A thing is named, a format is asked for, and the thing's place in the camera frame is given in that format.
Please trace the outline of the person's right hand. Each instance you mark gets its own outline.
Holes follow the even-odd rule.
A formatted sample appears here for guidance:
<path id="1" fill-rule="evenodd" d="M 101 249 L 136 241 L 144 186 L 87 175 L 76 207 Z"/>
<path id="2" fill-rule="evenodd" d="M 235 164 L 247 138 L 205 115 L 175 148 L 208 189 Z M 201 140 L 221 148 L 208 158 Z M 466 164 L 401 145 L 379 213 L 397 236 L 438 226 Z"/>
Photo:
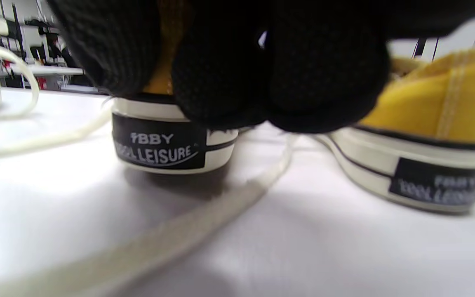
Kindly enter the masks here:
<path id="1" fill-rule="evenodd" d="M 296 133 L 361 120 L 387 43 L 447 36 L 475 0 L 48 0 L 73 58 L 115 97 L 163 95 L 212 130 Z"/>

